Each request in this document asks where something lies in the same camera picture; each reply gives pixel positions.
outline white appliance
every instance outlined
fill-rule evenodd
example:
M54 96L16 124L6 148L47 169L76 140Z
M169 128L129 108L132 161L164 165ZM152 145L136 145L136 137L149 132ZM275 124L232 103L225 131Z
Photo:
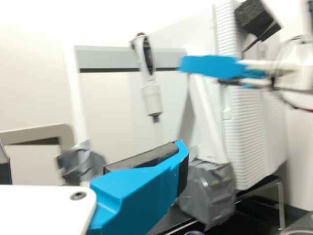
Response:
M247 35L236 27L237 4L223 0L160 29L149 35L151 45L156 49L189 47L203 54L240 57ZM284 104L266 90L226 87L214 78L200 75L191 75L188 82L186 75L178 72L159 71L156 80L161 86L164 142L179 137L189 146L198 144L212 162L231 162L237 189L250 188L286 160ZM190 86L195 83L198 88ZM153 124L144 115L144 103L138 93L140 74L130 74L130 88L134 148L140 152L147 150L143 146L153 148L157 143L153 144ZM186 101L188 90L192 107Z

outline white wall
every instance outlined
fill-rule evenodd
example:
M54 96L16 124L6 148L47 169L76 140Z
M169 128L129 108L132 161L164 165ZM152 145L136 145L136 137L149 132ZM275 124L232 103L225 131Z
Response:
M0 8L0 130L72 125L64 40L76 45L128 46L137 32L153 32L208 4L161 0L151 9L143 0L5 1ZM116 74L81 78L94 149L109 162L132 155L128 78ZM58 147L6 149L15 184L62 183L53 160Z

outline black surface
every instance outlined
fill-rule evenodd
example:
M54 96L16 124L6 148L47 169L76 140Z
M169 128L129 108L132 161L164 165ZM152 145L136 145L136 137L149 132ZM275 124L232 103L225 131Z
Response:
M0 185L11 185L12 175L10 163L0 164Z
M177 68L156 68L156 71L176 71ZM138 72L139 68L90 68L79 69L80 73L88 73L88 72Z
M184 191L184 189L186 188L186 185L187 185L188 160L189 160L189 154L179 164L179 179L178 179L177 197Z
M241 28L254 34L261 41L265 41L281 29L279 23L264 8L260 0L243 2L235 10L235 18Z
M241 196L258 187L275 182L279 177L268 176L247 191L241 191ZM225 223L208 230L206 235L276 235L279 230L279 210L277 202L260 196L251 196L236 204L236 212ZM285 205L286 226L304 217L308 211ZM169 212L149 231L148 235L164 235L187 224L196 221L184 214L177 205L172 206ZM204 231L204 225L196 222L173 234L184 235L188 231Z
M59 144L60 144L59 138L52 137L52 138L47 138L47 139L42 139L42 140L13 143L11 145L59 145Z
M147 235L164 235L192 221L195 219L184 214L177 205L173 205Z
M138 167L155 166L164 160L178 153L178 147L173 142L164 144L152 150L137 154L127 159L103 166L103 173L109 173L113 170L129 169Z

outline white panel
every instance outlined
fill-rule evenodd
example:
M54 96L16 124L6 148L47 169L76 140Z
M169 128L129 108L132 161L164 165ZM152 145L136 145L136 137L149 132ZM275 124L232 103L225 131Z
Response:
M86 233L96 195L74 186L0 186L0 233L55 235ZM80 200L71 200L77 192Z
M130 73L132 115L134 123L134 153L149 150L159 145L155 140L153 121L145 112L141 96L142 78L138 72ZM161 86L163 114L160 116L163 143L178 137L183 108L187 97L187 76L176 71L156 72L156 81ZM193 130L191 144L199 143L197 127Z
M80 74L91 146L93 151L104 155L108 163L134 153L129 74Z
M247 189L266 176L267 152L261 91L228 87L232 119L224 121L227 155L238 189Z
M221 55L240 57L246 43L247 37L236 26L236 5L236 1L224 0L216 6ZM227 156L234 167L237 189L248 189L286 160L283 104L268 93L241 87L221 89L221 96L229 97L221 107L229 107L224 112Z

